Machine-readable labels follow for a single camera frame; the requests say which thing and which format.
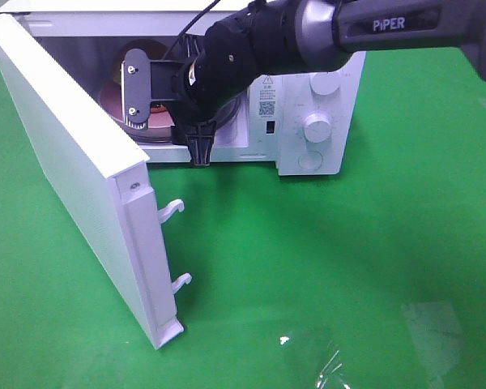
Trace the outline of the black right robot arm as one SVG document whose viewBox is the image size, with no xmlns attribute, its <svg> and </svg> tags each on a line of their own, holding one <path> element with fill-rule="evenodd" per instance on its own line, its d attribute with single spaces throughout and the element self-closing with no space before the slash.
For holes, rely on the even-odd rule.
<svg viewBox="0 0 486 389">
<path fill-rule="evenodd" d="M 459 48 L 486 81 L 486 0 L 253 1 L 210 26 L 198 55 L 151 64 L 151 98 L 196 166 L 222 106 L 261 75 L 336 71 L 359 51 Z"/>
</svg>

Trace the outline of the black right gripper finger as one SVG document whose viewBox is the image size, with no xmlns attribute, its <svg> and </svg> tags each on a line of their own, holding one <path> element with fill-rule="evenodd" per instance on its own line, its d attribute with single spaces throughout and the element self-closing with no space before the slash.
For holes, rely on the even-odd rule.
<svg viewBox="0 0 486 389">
<path fill-rule="evenodd" d="M 185 34 L 181 40 L 181 58 L 196 58 L 203 49 L 204 36 Z"/>
<path fill-rule="evenodd" d="M 215 141 L 217 123 L 175 123 L 172 126 L 172 141 L 175 145 L 187 146 L 193 166 L 209 166 L 211 149 Z"/>
</svg>

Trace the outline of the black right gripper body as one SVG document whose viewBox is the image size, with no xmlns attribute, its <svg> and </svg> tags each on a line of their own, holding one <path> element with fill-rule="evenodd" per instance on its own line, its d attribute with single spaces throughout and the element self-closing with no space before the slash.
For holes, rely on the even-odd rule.
<svg viewBox="0 0 486 389">
<path fill-rule="evenodd" d="M 169 75 L 162 62 L 151 65 L 151 97 L 164 103 L 174 118 L 206 121 L 260 74 L 250 28 L 240 19 L 223 19 L 207 29 L 196 58 L 180 63 Z"/>
</svg>

